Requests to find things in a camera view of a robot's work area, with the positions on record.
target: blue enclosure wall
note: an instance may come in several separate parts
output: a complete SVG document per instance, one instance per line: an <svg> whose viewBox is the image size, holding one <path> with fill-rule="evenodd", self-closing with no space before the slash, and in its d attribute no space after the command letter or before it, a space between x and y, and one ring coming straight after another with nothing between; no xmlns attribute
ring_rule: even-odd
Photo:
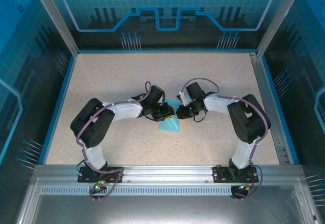
<svg viewBox="0 0 325 224"><path fill-rule="evenodd" d="M81 50L255 49L281 1L54 0Z"/></svg>
<svg viewBox="0 0 325 224"><path fill-rule="evenodd" d="M295 0L265 58L298 159L324 176L325 0Z"/></svg>
<svg viewBox="0 0 325 224"><path fill-rule="evenodd" d="M14 223L72 56L39 0L0 0L0 16L0 219Z"/></svg>

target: wire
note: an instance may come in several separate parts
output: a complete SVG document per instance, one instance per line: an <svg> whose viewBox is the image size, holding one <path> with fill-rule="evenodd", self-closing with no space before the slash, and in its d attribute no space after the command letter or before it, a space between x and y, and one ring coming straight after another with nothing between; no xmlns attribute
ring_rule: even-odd
<svg viewBox="0 0 325 224"><path fill-rule="evenodd" d="M78 172L79 172L79 170L78 170L78 166L80 166L80 164L83 163L83 162L85 162L85 161L86 161L86 160L83 159L81 162L79 162L79 163L77 164L76 169L77 169Z"/></svg>
<svg viewBox="0 0 325 224"><path fill-rule="evenodd" d="M197 123L203 121L204 118L207 116L207 112L205 111L204 113L205 113L205 115L204 115L204 117L203 117L200 121L196 121L196 120L195 120L195 116L193 116L193 120L194 120L195 122L197 122Z"/></svg>
<svg viewBox="0 0 325 224"><path fill-rule="evenodd" d="M151 121L155 121L154 119L150 118L149 116L144 116L144 117L151 120Z"/></svg>
<svg viewBox="0 0 325 224"><path fill-rule="evenodd" d="M98 172L98 173L101 173L101 174L112 174L112 173L116 173L116 172L120 172L120 174L119 174L119 177L117 178L117 180L115 181L115 183L114 183L114 185L113 185L113 187L111 188L111 190L107 193L107 195L106 196L104 196L104 198L106 198L112 191L113 191L113 189L114 189L114 187L115 187L115 185L117 184L117 182L118 182L118 180L122 177L122 174L123 174L123 171L124 171L124 167L121 167L121 168L119 168L119 169L117 169L117 170L114 170L114 171L101 171L101 170L98 170L98 169L96 169L91 163L90 163L90 161L89 161L89 159L88 159L88 157L87 157L87 154L86 154L86 151L85 151L85 144L80 140L80 137L81 137L81 135L83 134L83 132L87 129L87 127L90 125L90 123L96 118L96 117L98 117L104 110L106 110L106 109L108 109L108 108L110 108L110 107L112 107L113 105L120 105L120 104L135 104L135 103L138 103L138 102L141 102L141 101L143 101L143 100L145 100L148 96L149 96L149 94L150 94L150 91L151 91L151 83L150 83L150 81L146 81L146 83L145 83L145 89L146 89L146 91L147 91L147 93L142 97L142 98L140 98L139 100L136 100L136 101L119 101L119 102L116 102L116 103L113 103L113 104L109 104L109 105L106 105L106 106L104 106L104 107L102 107L102 108L100 108L95 114L93 114L91 117L90 117L90 119L89 119L89 121L82 127L82 129L80 130L80 132L77 134L77 136L76 136L76 142L77 142L77 144L81 147L81 149L82 149L82 154L83 154L83 156L84 156L84 158L85 158L85 161L86 161L86 163L87 163L87 165L93 170L93 171L95 171L95 172Z"/></svg>
<svg viewBox="0 0 325 224"><path fill-rule="evenodd" d="M103 200L103 199L105 199L105 198L107 198L107 197L112 193L112 191L113 191L113 189L115 188L117 182L118 182L118 181L120 180L120 178L122 177L123 172L124 172L124 170L121 170L121 172L120 172L120 174L118 175L118 177L116 178L116 180L115 180L115 182L114 182L112 188L108 191L108 193L107 193L106 195L104 195L103 197L98 198L99 201L100 201L100 200ZM93 188L92 188L92 189L90 190L90 192L89 192L89 197L91 197L91 198L94 200L94 199L96 199L96 198L95 198L94 195L92 194L92 191L93 191Z"/></svg>
<svg viewBox="0 0 325 224"><path fill-rule="evenodd" d="M185 89L185 87L187 86L187 84L188 84L189 82L193 81L193 80L205 80L205 81L208 81L208 82L212 83L214 86L217 87L217 92L216 92L216 94L219 94L220 88L219 88L218 84L216 84L215 82L213 82L212 80L207 79L207 78L192 78L192 79L188 80L188 81L184 84L184 86L183 86L181 92L183 92L184 89Z"/></svg>

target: beige tabletop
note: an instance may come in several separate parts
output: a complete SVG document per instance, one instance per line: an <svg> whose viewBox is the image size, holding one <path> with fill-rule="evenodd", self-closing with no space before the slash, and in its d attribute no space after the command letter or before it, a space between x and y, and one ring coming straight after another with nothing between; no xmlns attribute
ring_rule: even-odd
<svg viewBox="0 0 325 224"><path fill-rule="evenodd" d="M249 93L262 104L249 54L234 53L128 53L80 54L68 87L46 164L77 164L81 148L70 123L91 98L117 102L145 92L150 80L175 99L184 83L194 77L212 79L220 95L243 97ZM198 81L205 92L215 91ZM179 132L158 130L146 118L111 124L102 142L110 165L226 165L238 138L228 116L208 112L195 123L181 120ZM260 143L255 164L279 164L271 133Z"/></svg>

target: purple cable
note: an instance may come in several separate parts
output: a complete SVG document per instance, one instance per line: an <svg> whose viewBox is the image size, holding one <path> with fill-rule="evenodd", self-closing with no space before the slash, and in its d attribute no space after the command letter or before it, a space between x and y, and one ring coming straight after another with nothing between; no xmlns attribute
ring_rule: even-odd
<svg viewBox="0 0 325 224"><path fill-rule="evenodd" d="M187 86L187 84L188 84L189 82L193 81L193 80L205 80L205 81L208 81L208 82L214 84L214 85L217 87L217 92L216 92L216 94L218 94L219 91L220 91L220 88L219 88L218 84L216 84L215 82L213 82L213 81L210 80L210 79L207 79L207 78L192 78L192 79L188 80L188 81L184 84L184 86L183 86L181 92L183 92L184 89L185 89L185 87Z"/></svg>
<svg viewBox="0 0 325 224"><path fill-rule="evenodd" d="M116 180L115 180L115 182L114 182L112 188L108 191L108 193L107 193L106 195L104 195L103 197L99 197L99 198L98 198L99 201L100 201L100 200L103 200L103 199L106 199L106 198L107 198L107 197L112 193L112 191L113 191L113 189L115 188L115 186L116 186L118 180L120 180L121 176L123 175L123 171L124 171L124 170L121 170L121 173L120 173L120 174L118 175L118 177L116 178ZM93 189L91 189L90 192L89 192L89 197L91 197L92 199L95 199L95 198L93 197L93 194L91 193L92 190L93 190Z"/></svg>
<svg viewBox="0 0 325 224"><path fill-rule="evenodd" d="M268 123L267 123L267 121L266 121L266 118L263 116L262 112L259 111L259 109L258 109L255 105L253 105L251 102L249 102L249 101L247 101L247 100L245 100L245 99L243 99L243 98L239 98L239 97L229 97L229 96L221 96L221 95L217 95L217 96L218 96L218 98L221 98L221 99L225 99L225 100L238 100L238 101L242 101L242 102L248 104L251 108L254 109L254 111L256 111L256 113L261 117L261 119L262 119L262 121L263 121L263 123L264 123L265 132L264 132L264 134L263 134L262 137L260 137L259 139L256 140L256 142L255 142L255 144L254 144L254 146L253 146L252 152L251 152L251 154L250 154L250 156L249 156L249 160L248 160L248 162L249 162L249 164L251 165L251 164L252 164L252 158L253 158L253 155L254 155L255 150L256 150L256 148L257 148L258 143L259 143L261 140L263 140L263 139L266 137L266 135L268 134L268 130L269 130L269 129L268 129Z"/></svg>
<svg viewBox="0 0 325 224"><path fill-rule="evenodd" d="M83 143L80 143L79 140L80 140L80 137L81 135L83 134L83 132L86 130L86 128L90 125L90 123L99 115L101 114L104 110L110 108L111 106L113 105L120 105L120 104L135 104L135 103L138 103L138 102L141 102L143 100L145 100L148 96L149 96L149 93L151 91L151 83L149 81L147 81L145 83L145 88L147 90L147 93L139 100L137 101L119 101L119 102L116 102L116 103L113 103L113 104L109 104L109 105L106 105L102 108L100 108L93 116L90 117L89 121L83 126L83 128L80 130L80 132L78 133L77 137L76 137L76 142L79 146L81 146L82 148L82 154L86 160L86 163L87 165L95 172L98 172L98 173L101 173L101 174L112 174L112 173L116 173L116 172L120 172L120 171L123 171L125 168L122 167L120 169L117 169L117 170L114 170L114 171L109 171L109 172L106 172L106 171L100 171L100 170L97 170L90 162L89 162L89 159L86 155L86 152L85 152L85 145Z"/></svg>
<svg viewBox="0 0 325 224"><path fill-rule="evenodd" d="M264 134L263 134L263 136L262 136L261 138L259 138L258 140L256 140L256 142L255 142L255 144L254 144L254 146L253 146L252 152L251 152L251 154L250 154L250 156L249 156L249 164L252 165L252 158L253 158L253 155L254 155L255 150L256 150L256 148L257 148L258 143L259 143L261 140L263 140L263 139L266 137L266 135L268 134L268 123L267 123L265 117L263 116L262 112L259 111L259 109L258 109L255 105L253 105L251 102L249 102L249 101L247 101L247 100L245 100L245 99L243 99L243 98L238 98L238 97L228 97L228 96L221 96L221 95L218 95L218 93L219 93L219 91L220 91L219 86L218 86L215 82L213 82L212 80L207 79L207 78L192 78L192 79L188 80L188 81L184 84L184 86L183 86L181 92L184 91L186 85L187 85L189 82L191 82L191 81L193 81L193 80L198 80L198 79L200 79L200 80L206 80L206 81L208 81L208 82L214 84L214 85L217 87L216 95L217 95L219 98L221 98L221 99L226 99L226 100L238 100L238 101L242 101L242 102L248 104L251 108L253 108L253 109L256 111L256 113L261 117L261 119L262 119L262 121L263 121L263 123L264 123L265 132L264 132Z"/></svg>

